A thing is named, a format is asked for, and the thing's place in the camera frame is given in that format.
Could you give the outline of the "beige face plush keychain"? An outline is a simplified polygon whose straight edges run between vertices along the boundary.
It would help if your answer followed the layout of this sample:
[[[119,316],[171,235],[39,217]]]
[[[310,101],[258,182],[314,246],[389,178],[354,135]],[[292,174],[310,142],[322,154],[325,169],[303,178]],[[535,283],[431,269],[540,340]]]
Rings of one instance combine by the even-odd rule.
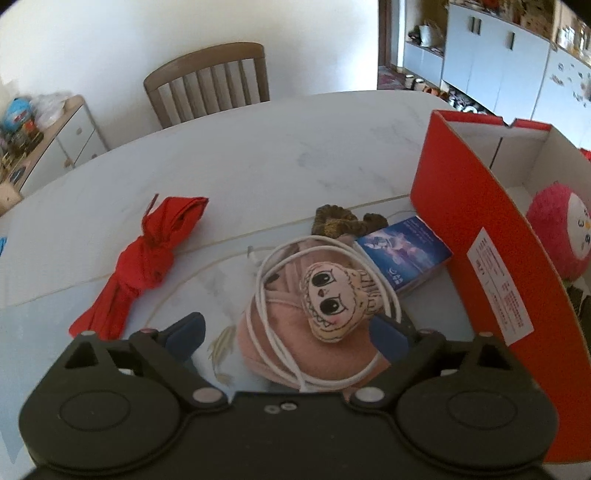
[[[384,309],[376,282],[363,269],[334,262],[311,264],[301,279],[301,299],[311,333],[338,343]]]

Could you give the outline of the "blue card box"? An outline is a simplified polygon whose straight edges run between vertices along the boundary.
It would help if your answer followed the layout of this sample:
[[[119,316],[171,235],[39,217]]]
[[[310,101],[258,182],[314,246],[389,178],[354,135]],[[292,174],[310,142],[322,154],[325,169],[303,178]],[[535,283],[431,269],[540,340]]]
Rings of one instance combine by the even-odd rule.
[[[417,215],[356,239],[356,249],[376,265],[397,294],[425,283],[453,257]]]

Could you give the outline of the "pink fleece garment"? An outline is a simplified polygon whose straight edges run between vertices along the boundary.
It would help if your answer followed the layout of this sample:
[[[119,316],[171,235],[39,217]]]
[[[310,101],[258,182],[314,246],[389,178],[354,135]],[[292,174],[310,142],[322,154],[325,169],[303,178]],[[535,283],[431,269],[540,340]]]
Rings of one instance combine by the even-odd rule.
[[[370,259],[353,248],[352,238],[310,235],[276,247],[260,263],[252,299],[238,325],[238,346],[246,365],[273,382],[301,392],[349,395],[382,373],[388,363],[370,341],[370,320],[338,343],[319,341],[311,333],[301,279],[317,262],[366,270],[384,299],[384,309],[377,314],[401,321],[398,295]]]

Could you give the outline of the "brown scrunchie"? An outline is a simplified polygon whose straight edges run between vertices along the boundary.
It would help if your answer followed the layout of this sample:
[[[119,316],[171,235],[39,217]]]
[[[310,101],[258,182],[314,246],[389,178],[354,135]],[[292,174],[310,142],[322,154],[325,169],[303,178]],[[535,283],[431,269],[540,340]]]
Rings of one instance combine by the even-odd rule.
[[[363,237],[388,226],[388,220],[380,214],[367,213],[360,219],[349,209],[326,204],[315,211],[311,234],[332,239],[342,235]]]

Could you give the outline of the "red and white cardboard box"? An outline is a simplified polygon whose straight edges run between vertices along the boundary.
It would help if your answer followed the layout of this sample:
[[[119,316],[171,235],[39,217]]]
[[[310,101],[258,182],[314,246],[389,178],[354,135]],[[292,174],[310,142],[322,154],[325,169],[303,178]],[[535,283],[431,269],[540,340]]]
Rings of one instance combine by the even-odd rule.
[[[448,269],[476,332],[501,337],[559,415],[552,463],[590,458],[590,326],[526,218],[562,185],[590,198],[590,163],[555,127],[432,113],[411,191],[419,216],[452,250]]]

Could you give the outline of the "pink round plush toy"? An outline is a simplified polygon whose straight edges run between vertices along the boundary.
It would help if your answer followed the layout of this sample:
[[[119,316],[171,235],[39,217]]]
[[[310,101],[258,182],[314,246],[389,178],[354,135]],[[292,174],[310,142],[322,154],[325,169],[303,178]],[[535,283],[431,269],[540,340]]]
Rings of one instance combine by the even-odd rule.
[[[583,200],[555,182],[535,195],[526,218],[559,276],[581,277],[590,263],[590,211]]]

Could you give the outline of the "white drawer cabinet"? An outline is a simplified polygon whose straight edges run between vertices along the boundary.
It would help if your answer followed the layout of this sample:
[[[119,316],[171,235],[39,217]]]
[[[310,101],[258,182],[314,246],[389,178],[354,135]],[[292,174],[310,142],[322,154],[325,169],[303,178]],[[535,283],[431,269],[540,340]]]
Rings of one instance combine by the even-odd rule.
[[[1,182],[1,214],[107,151],[84,98],[81,95],[68,98],[61,117],[43,133],[43,139],[35,149],[18,160]]]

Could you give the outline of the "wooden slat chair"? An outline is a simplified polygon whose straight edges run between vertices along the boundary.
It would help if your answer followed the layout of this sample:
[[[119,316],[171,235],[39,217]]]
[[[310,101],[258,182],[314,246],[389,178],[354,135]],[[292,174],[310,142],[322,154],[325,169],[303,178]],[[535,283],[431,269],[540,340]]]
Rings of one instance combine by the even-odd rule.
[[[160,127],[270,101],[266,51],[232,42],[182,55],[151,72],[143,87]]]

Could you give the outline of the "blue globe toy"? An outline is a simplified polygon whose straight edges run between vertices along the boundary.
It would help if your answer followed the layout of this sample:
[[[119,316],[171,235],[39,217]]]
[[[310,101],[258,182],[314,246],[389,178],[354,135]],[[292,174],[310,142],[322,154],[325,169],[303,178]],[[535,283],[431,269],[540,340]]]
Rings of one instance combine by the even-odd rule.
[[[4,131],[18,131],[27,121],[33,117],[30,101],[26,98],[15,98],[7,106],[2,120],[1,127]]]

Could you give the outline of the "large white wall cupboard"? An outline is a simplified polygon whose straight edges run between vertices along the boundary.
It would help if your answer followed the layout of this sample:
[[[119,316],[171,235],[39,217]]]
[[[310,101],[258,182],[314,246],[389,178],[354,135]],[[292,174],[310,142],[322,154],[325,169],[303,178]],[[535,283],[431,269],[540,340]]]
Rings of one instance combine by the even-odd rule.
[[[575,136],[590,127],[590,66],[544,36],[467,1],[448,4],[445,42],[409,39],[404,68],[446,84],[506,122],[552,123]]]

